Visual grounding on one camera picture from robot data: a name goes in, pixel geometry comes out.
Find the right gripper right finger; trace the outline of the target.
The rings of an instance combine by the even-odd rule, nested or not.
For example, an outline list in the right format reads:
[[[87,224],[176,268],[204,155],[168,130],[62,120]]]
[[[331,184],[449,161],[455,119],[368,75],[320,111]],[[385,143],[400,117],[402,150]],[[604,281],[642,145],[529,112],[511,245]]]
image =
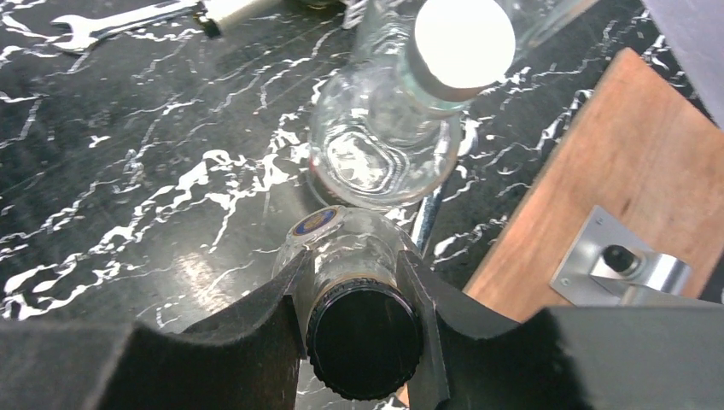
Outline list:
[[[723,308],[546,307],[517,323],[397,256],[423,352],[412,409],[720,409]]]

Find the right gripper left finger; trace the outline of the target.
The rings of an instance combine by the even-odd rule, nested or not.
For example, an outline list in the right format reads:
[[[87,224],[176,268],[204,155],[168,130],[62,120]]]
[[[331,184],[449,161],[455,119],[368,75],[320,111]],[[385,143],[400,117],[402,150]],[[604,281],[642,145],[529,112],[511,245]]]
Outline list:
[[[291,409],[311,255],[180,333],[143,323],[3,321],[4,409]]]

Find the clear bottle copper neck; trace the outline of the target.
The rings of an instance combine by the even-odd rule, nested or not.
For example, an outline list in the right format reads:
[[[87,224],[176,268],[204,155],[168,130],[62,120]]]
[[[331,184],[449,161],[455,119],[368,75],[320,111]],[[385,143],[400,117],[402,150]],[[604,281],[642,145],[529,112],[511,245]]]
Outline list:
[[[296,287],[295,311],[318,380],[349,400],[393,394],[422,353],[417,309],[396,273],[398,253],[417,253],[417,246],[384,215],[335,205],[288,231],[272,273],[303,250],[311,267]]]

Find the large clear round bottle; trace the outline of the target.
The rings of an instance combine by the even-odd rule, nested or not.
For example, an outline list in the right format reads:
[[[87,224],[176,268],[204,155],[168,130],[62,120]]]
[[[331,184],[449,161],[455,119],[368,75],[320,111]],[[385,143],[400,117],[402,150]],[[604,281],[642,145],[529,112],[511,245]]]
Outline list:
[[[315,195],[375,210],[421,201],[454,169],[462,113],[515,51],[497,1],[369,1],[350,61],[312,115]]]

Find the clear bottle white cap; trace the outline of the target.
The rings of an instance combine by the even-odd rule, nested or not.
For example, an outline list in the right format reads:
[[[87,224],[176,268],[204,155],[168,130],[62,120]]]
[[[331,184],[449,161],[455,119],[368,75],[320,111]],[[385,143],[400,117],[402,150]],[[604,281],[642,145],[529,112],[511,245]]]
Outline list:
[[[513,63],[588,11],[598,0],[501,0],[516,36]]]

